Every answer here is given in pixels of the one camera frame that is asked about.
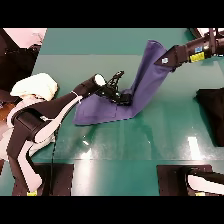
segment blue cloth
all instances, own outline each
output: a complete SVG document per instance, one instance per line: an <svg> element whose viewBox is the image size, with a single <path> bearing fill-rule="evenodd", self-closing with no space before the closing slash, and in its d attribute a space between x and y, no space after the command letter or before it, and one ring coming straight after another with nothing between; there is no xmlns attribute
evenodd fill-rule
<svg viewBox="0 0 224 224"><path fill-rule="evenodd" d="M117 106L94 94L77 105L73 124L98 124L136 116L150 102L172 70L172 67L154 64L165 52L166 49L157 41L148 41L135 80L130 89L124 90L133 94L131 106Z"/></svg>

